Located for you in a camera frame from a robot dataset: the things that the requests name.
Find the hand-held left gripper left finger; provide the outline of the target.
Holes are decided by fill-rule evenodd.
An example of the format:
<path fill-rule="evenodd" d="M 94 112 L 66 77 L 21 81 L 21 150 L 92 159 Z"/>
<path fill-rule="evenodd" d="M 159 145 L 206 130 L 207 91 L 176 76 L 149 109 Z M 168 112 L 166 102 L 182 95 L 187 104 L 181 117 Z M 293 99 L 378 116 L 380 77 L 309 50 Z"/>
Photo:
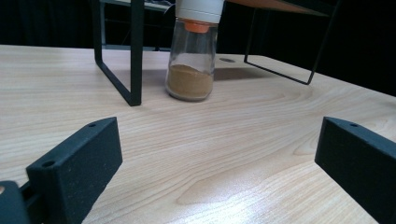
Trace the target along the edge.
<path fill-rule="evenodd" d="M 122 164 L 116 118 L 89 123 L 26 168 L 34 224 L 81 224 Z"/>

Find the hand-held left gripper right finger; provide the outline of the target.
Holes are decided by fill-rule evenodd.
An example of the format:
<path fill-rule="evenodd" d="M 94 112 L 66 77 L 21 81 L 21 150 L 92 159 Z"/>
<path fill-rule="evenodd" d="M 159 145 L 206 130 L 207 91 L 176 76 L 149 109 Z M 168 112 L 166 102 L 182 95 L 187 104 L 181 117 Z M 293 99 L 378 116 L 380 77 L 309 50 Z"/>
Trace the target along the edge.
<path fill-rule="evenodd" d="M 325 117 L 315 163 L 379 224 L 396 224 L 396 143 Z"/>

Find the glass spice jar white lid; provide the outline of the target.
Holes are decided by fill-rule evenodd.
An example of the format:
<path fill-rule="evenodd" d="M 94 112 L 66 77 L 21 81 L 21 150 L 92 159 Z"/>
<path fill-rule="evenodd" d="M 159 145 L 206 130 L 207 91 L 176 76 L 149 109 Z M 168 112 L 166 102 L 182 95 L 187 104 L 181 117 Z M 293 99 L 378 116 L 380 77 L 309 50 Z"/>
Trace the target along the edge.
<path fill-rule="evenodd" d="M 165 80 L 167 92 L 199 102 L 213 89 L 218 25 L 224 0 L 176 0 L 176 21 Z"/>

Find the black metal frame wooden shelf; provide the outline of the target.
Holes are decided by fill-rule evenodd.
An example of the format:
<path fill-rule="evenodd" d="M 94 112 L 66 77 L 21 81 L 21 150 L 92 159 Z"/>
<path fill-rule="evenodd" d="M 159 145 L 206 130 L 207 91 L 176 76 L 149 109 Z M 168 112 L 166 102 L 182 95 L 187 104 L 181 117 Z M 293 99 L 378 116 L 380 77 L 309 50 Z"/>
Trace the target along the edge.
<path fill-rule="evenodd" d="M 321 0 L 176 0 L 175 17 L 193 22 L 219 24 L 224 6 L 228 3 L 254 10 L 264 9 L 333 18 L 339 6 Z M 125 87 L 103 60 L 105 45 L 104 5 L 115 4 L 130 8 L 130 86 Z M 92 31 L 94 59 L 123 99 L 130 106 L 142 104 L 142 62 L 144 38 L 144 0 L 92 0 Z"/>

